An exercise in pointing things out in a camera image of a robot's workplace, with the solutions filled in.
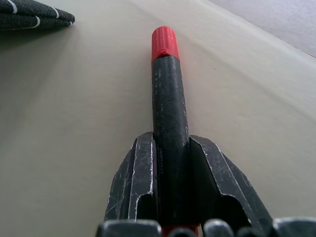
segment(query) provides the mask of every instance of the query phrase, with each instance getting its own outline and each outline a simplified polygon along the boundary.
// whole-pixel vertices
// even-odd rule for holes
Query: cylindrical tube
[[[192,224],[189,131],[174,32],[153,33],[152,93],[158,167],[158,220],[163,225]]]

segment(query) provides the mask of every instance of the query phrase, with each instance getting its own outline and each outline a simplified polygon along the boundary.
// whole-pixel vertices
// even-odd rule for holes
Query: striped cloth
[[[75,17],[33,0],[0,0],[0,31],[69,27]]]

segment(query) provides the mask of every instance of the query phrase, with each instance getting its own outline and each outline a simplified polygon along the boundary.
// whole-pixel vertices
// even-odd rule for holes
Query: red part
[[[162,226],[162,237],[167,237],[176,228],[188,228],[198,236],[199,224],[179,225],[179,226]]]
[[[152,62],[161,56],[172,55],[179,58],[176,35],[167,26],[160,26],[152,35]]]

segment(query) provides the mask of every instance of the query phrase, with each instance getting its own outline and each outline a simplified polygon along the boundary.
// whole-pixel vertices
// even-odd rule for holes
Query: table surface
[[[292,46],[316,57],[316,1],[211,1]]]
[[[316,62],[204,0],[43,0],[76,22],[0,36],[0,236],[93,236],[112,177],[152,130],[151,34],[177,35],[191,134],[273,217],[316,216]]]

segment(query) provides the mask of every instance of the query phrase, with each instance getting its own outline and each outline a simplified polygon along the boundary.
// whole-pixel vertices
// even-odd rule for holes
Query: black cloth
[[[33,0],[0,0],[0,30],[69,27],[75,17]]]

